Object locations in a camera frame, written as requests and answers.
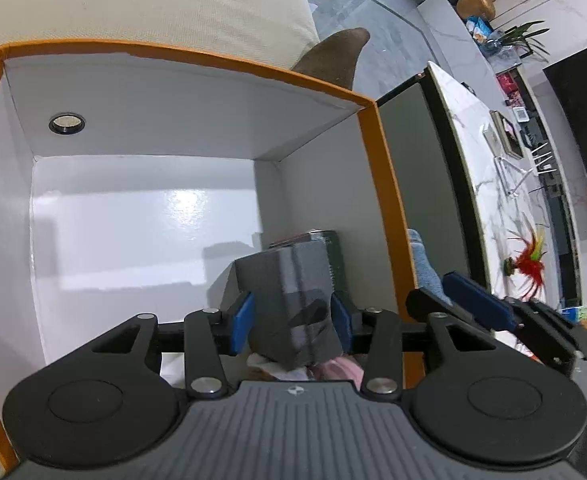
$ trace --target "tiled floor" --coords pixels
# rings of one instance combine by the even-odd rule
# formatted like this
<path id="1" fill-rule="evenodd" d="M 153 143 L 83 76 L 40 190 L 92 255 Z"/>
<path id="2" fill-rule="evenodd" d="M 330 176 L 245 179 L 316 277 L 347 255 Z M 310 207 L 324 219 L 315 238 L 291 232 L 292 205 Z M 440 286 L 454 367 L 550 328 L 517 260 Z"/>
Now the tiled floor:
<path id="1" fill-rule="evenodd" d="M 414 0 L 309 0 L 320 39 L 338 30 L 365 27 L 371 40 L 358 61 L 353 90 L 378 98 L 427 61 L 445 60 Z"/>

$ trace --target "beige sofa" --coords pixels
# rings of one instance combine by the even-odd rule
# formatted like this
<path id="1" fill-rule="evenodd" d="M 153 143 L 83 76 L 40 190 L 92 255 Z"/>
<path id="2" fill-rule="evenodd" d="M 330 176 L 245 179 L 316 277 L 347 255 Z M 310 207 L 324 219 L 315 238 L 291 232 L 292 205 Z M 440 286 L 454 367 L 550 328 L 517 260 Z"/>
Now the beige sofa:
<path id="1" fill-rule="evenodd" d="M 307 0 L 0 0 L 0 44 L 149 41 L 291 68 L 318 43 Z"/>

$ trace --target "brown cushion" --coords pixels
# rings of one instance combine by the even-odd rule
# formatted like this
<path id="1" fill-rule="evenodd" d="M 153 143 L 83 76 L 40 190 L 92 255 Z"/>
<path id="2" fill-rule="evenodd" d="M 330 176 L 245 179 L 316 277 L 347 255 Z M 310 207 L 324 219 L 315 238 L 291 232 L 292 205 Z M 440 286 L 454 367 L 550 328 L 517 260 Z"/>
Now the brown cushion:
<path id="1" fill-rule="evenodd" d="M 292 70 L 351 90 L 355 65 L 370 37 L 362 27 L 336 32 L 302 56 Z"/>

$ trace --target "cardboard box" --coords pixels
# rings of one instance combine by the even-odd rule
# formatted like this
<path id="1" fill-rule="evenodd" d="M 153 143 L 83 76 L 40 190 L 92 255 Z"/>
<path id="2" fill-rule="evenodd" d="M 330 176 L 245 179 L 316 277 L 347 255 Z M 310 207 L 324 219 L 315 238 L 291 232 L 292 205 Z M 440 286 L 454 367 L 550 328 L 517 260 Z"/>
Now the cardboard box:
<path id="1" fill-rule="evenodd" d="M 83 129 L 52 131 L 61 113 Z M 395 310 L 413 288 L 374 101 L 166 46 L 0 47 L 0 409 L 135 314 L 219 306 L 232 261 L 310 229 L 339 233 L 357 304 Z"/>

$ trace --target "marble countertop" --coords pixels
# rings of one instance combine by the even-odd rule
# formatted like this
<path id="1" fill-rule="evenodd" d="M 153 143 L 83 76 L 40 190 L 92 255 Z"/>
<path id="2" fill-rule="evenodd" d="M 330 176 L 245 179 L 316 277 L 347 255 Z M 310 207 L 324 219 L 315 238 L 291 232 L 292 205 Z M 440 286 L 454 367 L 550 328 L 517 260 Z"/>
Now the marble countertop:
<path id="1" fill-rule="evenodd" d="M 478 99 L 492 110 L 498 110 L 516 125 L 507 96 L 496 80 L 491 65 L 469 34 L 455 9 L 447 0 L 426 0 L 417 8 L 448 63 L 448 73 L 461 83 L 467 83 Z"/>
<path id="2" fill-rule="evenodd" d="M 505 192 L 494 153 L 483 134 L 487 128 L 494 128 L 490 108 L 435 63 L 430 62 L 427 70 L 445 104 L 463 155 L 470 192 L 475 197 L 475 214 L 481 228 L 485 273 L 491 292 L 499 298 L 518 298 L 528 288 L 527 280 L 518 272 L 506 277 L 502 270 L 503 261 L 509 256 L 517 256 L 524 248 L 523 242 L 514 238 L 530 239 L 529 226 L 535 225 L 534 205 L 526 188 L 521 188 L 515 196 L 507 196 Z M 515 184 L 521 174 L 507 170 L 506 177 Z M 544 301 L 544 291 L 541 290 L 536 297 Z"/>

